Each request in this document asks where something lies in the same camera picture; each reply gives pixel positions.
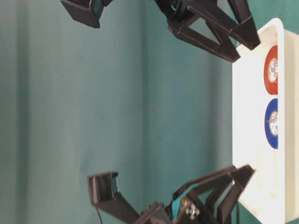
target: cartoon face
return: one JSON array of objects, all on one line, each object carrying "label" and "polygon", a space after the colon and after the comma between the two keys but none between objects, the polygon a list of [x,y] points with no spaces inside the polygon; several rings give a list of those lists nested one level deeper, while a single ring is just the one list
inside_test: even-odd
[{"label": "cartoon face", "polygon": [[278,77],[278,60],[273,58],[268,67],[268,79],[271,83],[275,82]]},{"label": "cartoon face", "polygon": [[269,119],[269,128],[273,136],[278,136],[278,112],[273,111]]}]

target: red disc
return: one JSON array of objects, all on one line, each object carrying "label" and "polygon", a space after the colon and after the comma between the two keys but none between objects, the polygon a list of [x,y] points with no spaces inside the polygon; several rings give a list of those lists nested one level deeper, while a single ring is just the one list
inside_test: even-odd
[{"label": "red disc", "polygon": [[271,95],[278,94],[278,48],[273,46],[265,61],[263,79],[266,90]]}]

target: metal screw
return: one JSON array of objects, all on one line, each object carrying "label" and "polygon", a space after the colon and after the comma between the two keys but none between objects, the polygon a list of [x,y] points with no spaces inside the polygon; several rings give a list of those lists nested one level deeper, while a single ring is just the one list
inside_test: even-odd
[{"label": "metal screw", "polygon": [[182,205],[183,206],[187,205],[187,199],[185,199],[185,198],[182,199]]}]

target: black cable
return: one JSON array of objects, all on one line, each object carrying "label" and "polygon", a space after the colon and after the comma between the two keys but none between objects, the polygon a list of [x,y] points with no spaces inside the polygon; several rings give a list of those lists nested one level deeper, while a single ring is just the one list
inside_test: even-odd
[{"label": "black cable", "polygon": [[96,207],[94,207],[94,209],[95,209],[95,211],[96,211],[96,213],[97,213],[97,215],[98,215],[98,220],[99,220],[100,224],[103,224],[101,215],[100,215],[100,213],[99,213],[99,210],[98,210]]}]

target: gripper jaw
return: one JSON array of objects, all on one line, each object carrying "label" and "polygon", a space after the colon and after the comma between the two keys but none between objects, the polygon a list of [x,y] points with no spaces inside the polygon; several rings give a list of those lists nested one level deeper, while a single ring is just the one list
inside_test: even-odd
[{"label": "gripper jaw", "polygon": [[[231,224],[231,211],[253,173],[249,165],[231,166],[191,180],[173,194],[167,207],[153,203],[141,215],[119,192],[118,173],[91,175],[87,183],[91,204],[127,224]],[[206,192],[210,193],[204,202],[199,195]]]},{"label": "gripper jaw", "polygon": [[[195,47],[235,62],[240,55],[229,37],[250,50],[260,44],[247,0],[227,0],[235,15],[230,18],[217,6],[217,0],[154,0],[167,18],[173,35]],[[100,28],[100,18],[112,0],[61,0],[73,20],[93,28]],[[218,42],[215,42],[190,26],[204,19]]]}]

